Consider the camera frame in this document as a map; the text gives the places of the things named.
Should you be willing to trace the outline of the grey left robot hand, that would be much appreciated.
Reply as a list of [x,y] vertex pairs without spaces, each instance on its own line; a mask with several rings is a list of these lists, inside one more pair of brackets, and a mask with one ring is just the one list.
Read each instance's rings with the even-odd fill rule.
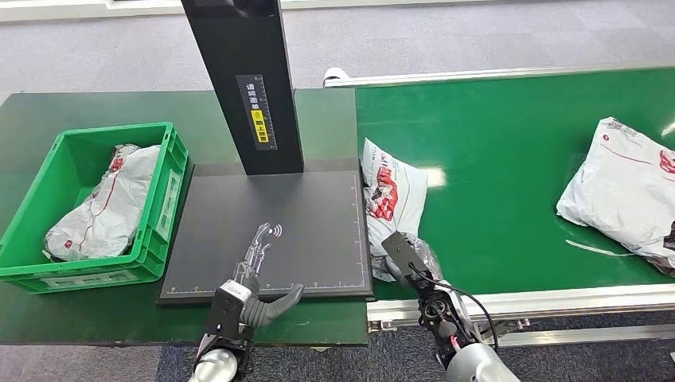
[[302,297],[305,287],[295,284],[283,297],[274,302],[259,299],[259,273],[263,265],[266,251],[277,239],[269,222],[261,224],[244,255],[238,262],[233,276],[223,285],[228,292],[243,303],[240,323],[252,328],[266,326],[280,315],[296,306]]

